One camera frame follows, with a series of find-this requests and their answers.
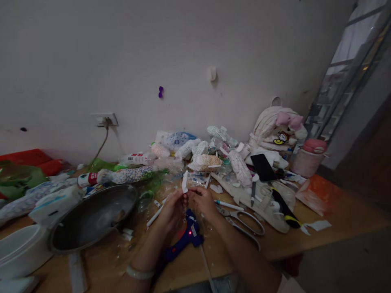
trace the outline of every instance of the white bucket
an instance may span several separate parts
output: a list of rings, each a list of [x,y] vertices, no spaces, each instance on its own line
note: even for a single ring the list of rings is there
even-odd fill
[[[42,266],[53,255],[48,237],[48,230],[31,225],[0,240],[0,279],[22,278]]]

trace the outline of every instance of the cartoon patch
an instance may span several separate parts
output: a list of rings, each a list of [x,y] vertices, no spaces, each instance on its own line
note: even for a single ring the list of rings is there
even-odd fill
[[[280,131],[278,133],[278,139],[275,139],[273,142],[275,144],[284,144],[289,140],[289,134],[285,133],[284,131]]]

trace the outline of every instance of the pink bow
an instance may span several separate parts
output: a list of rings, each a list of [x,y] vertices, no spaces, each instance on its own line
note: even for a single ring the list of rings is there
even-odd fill
[[[291,116],[285,112],[279,112],[277,115],[276,125],[287,125],[293,130],[299,130],[301,127],[301,122],[303,121],[303,116]]]

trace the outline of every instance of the electrical outlet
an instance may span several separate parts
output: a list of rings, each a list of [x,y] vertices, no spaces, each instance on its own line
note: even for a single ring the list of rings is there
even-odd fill
[[[91,114],[92,117],[94,117],[95,125],[98,127],[103,127],[103,119],[104,118],[110,118],[111,124],[110,126],[118,126],[117,118],[115,117],[115,114],[112,113],[103,113],[103,114]]]

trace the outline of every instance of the blue glue gun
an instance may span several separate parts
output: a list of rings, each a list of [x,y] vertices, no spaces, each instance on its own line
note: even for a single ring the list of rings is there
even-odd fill
[[[152,278],[152,284],[157,281],[166,265],[169,262],[172,262],[189,243],[193,244],[194,247],[198,247],[204,242],[204,238],[200,234],[200,225],[197,223],[197,219],[191,209],[187,209],[186,219],[187,225],[185,233],[177,243],[163,251],[156,268],[155,276]]]

